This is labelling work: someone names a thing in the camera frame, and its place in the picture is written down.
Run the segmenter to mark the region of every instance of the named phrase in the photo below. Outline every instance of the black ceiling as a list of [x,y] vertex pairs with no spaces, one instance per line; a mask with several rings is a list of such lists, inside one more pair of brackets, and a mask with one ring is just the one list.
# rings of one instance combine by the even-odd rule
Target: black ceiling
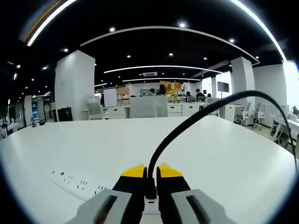
[[[288,59],[297,59],[295,49],[298,17],[294,4],[270,0],[242,1],[266,23],[284,46]],[[114,34],[83,47],[80,44],[116,30],[141,26],[173,26],[180,21],[190,29],[218,36],[224,40],[234,38],[235,44],[253,56],[259,56],[259,66],[281,63],[280,54],[272,46],[264,31],[229,0],[77,0],[59,14],[39,35],[31,47],[19,37],[36,12],[48,1],[7,1],[1,39],[0,94],[1,104],[7,99],[14,103],[26,94],[46,93],[54,90],[56,62],[79,49],[96,59],[95,84],[122,84],[124,79],[140,78],[139,73],[156,71],[158,77],[191,77],[200,70],[179,68],[134,69],[104,74],[104,71],[144,65],[183,65],[209,68],[225,60],[244,56],[240,50],[203,35],[170,29],[145,29]],[[217,68],[229,70],[228,64]],[[206,73],[206,78],[215,73]]]

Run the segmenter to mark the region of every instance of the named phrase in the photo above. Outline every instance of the electrical outlet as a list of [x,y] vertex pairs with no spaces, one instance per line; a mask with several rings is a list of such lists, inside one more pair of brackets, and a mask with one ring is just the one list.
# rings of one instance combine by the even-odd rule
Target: electrical outlet
[[104,189],[112,189],[113,184],[97,180],[88,174],[73,174],[66,169],[52,170],[48,178],[71,195],[87,201]]

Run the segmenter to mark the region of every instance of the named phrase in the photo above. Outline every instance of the air vent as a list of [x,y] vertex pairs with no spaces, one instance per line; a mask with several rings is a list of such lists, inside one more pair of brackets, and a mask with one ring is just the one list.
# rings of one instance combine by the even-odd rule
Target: air vent
[[157,76],[157,73],[156,72],[145,72],[145,73],[142,73],[143,76]]

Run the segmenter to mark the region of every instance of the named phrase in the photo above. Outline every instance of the television screen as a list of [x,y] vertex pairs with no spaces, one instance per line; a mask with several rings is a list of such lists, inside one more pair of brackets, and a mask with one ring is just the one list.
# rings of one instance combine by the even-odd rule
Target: television screen
[[218,91],[229,92],[228,83],[217,82]]

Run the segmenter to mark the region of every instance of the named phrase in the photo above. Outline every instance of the black cable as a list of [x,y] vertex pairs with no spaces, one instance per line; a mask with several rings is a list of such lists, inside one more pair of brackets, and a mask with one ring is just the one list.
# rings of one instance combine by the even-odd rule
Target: black cable
[[286,123],[286,126],[288,128],[288,132],[289,132],[289,136],[291,138],[291,145],[292,145],[292,150],[293,150],[293,155],[294,155],[294,160],[295,160],[295,169],[297,170],[297,160],[296,160],[296,154],[295,154],[295,146],[293,144],[293,139],[291,136],[291,131],[290,131],[290,127],[287,121],[287,118],[285,117],[285,114],[283,112],[283,110],[280,108],[280,106],[278,105],[278,103],[269,95],[263,93],[263,92],[259,92],[259,91],[243,91],[243,92],[238,92],[235,93],[229,97],[226,97],[224,99],[220,99],[216,102],[214,102],[213,104],[208,105],[207,107],[205,107],[203,110],[196,112],[195,114],[193,114],[191,117],[189,117],[187,120],[185,120],[182,124],[180,124],[179,126],[177,126],[158,146],[158,148],[156,149],[156,151],[154,152],[153,156],[150,159],[149,162],[149,169],[148,169],[148,180],[149,183],[151,184],[151,186],[149,187],[149,191],[151,191],[151,193],[148,193],[149,195],[153,195],[153,188],[155,186],[152,186],[153,182],[153,171],[154,171],[154,167],[155,164],[159,158],[159,156],[161,155],[161,153],[163,152],[163,150],[176,138],[178,137],[183,131],[185,131],[187,128],[189,128],[191,125],[193,125],[194,123],[196,123],[197,121],[199,121],[200,119],[202,119],[203,117],[205,117],[206,115],[210,114],[211,112],[218,110],[220,107],[225,106],[226,104],[232,103],[236,100],[245,98],[245,97],[261,97],[264,98],[268,101],[270,101],[271,103],[273,103],[279,110],[279,112],[281,113],[281,115],[284,118],[284,121]]

